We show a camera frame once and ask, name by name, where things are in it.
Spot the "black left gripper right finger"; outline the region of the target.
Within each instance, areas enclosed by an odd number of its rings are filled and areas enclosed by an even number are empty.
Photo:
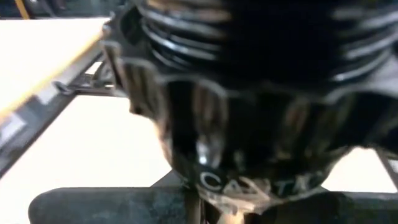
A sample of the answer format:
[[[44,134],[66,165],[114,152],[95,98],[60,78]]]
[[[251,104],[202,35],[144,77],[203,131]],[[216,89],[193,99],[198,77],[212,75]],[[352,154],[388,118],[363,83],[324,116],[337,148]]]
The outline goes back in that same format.
[[[264,224],[398,224],[398,193],[322,192],[268,210]]]

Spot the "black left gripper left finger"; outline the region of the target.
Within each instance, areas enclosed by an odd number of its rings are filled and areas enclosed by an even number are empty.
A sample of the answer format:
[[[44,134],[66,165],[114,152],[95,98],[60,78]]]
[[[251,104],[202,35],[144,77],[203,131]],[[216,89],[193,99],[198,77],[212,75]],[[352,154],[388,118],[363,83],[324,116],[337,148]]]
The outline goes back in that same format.
[[[30,203],[30,224],[199,224],[199,199],[170,171],[150,187],[70,187]]]

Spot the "silver metal lamp base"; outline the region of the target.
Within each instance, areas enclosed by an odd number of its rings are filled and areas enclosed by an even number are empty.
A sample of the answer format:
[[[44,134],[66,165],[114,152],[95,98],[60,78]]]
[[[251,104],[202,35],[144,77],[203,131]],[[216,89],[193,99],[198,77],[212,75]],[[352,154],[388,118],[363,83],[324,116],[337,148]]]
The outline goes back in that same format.
[[[101,45],[223,212],[309,197],[356,146],[398,156],[398,0],[133,0]]]

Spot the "light wood desk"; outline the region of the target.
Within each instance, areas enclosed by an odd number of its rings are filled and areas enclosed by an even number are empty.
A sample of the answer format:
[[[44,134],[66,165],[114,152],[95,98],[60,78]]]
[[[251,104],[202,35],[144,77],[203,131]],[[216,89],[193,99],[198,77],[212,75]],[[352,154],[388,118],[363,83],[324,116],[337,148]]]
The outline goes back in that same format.
[[[82,56],[106,21],[0,20],[0,123]]]

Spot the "black aluminium table frame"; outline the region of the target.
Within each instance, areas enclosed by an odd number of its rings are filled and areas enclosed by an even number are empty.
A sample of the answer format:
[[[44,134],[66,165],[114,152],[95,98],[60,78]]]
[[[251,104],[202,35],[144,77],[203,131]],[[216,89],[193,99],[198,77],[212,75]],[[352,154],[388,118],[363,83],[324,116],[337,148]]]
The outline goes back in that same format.
[[[124,97],[112,86],[97,84],[101,75],[109,74],[100,47],[94,45],[12,113],[0,125],[0,179],[75,97]]]

